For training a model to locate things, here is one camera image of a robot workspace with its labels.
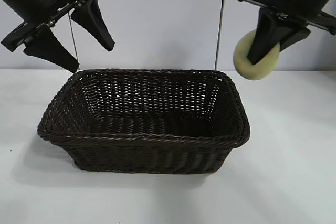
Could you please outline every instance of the foam pad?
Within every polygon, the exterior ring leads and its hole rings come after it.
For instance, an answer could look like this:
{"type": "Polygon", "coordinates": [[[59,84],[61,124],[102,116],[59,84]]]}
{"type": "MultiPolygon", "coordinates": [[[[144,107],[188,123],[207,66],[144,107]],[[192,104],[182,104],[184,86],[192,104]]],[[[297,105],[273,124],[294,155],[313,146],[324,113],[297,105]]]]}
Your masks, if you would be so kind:
{"type": "Polygon", "coordinates": [[[280,43],[277,43],[260,62],[253,65],[247,55],[255,36],[256,30],[245,35],[237,44],[234,52],[234,65],[237,72],[249,80],[260,80],[268,76],[275,69],[280,54],[280,43]]]}

